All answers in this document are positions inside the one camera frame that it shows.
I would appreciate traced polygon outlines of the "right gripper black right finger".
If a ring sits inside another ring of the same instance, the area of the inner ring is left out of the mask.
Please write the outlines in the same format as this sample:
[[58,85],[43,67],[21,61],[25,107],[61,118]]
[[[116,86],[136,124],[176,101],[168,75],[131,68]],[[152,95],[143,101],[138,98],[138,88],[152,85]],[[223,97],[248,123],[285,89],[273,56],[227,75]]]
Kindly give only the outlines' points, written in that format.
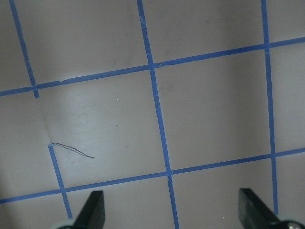
[[283,229],[282,222],[250,189],[238,192],[238,219],[244,229]]

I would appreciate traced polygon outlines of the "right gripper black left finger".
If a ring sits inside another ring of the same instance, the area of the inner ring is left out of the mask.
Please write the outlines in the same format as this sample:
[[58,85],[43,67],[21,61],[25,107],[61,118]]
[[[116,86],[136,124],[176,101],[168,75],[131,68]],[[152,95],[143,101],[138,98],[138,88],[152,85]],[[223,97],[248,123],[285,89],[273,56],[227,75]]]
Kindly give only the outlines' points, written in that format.
[[105,206],[103,191],[93,191],[79,215],[72,229],[102,229],[105,223]]

